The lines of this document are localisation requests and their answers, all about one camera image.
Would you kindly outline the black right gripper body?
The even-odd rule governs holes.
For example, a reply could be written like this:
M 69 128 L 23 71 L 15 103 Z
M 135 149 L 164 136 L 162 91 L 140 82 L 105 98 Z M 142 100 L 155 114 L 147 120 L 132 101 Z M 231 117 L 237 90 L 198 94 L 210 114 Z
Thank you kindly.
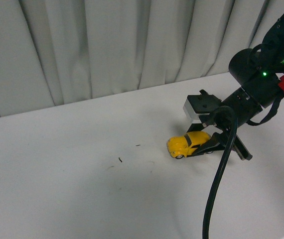
M 235 131 L 261 110 L 262 108 L 253 99 L 249 98 L 242 89 L 238 89 L 221 101 L 220 107 L 208 115 L 200 116 L 200 120 L 203 128 L 213 125 L 222 130 L 225 152 L 234 150 L 242 160 L 250 160 L 252 155 L 236 136 Z

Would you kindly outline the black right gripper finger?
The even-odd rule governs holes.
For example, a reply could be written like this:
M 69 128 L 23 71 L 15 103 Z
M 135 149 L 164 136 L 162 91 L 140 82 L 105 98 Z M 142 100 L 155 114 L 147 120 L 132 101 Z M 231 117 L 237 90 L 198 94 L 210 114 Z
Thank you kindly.
M 199 156 L 203 154 L 209 154 L 214 151 L 220 151 L 225 149 L 225 139 L 222 133 L 213 133 L 212 137 L 198 149 L 196 149 L 191 156 Z
M 201 123 L 192 123 L 186 133 L 194 132 L 194 131 L 202 131 L 203 125 Z

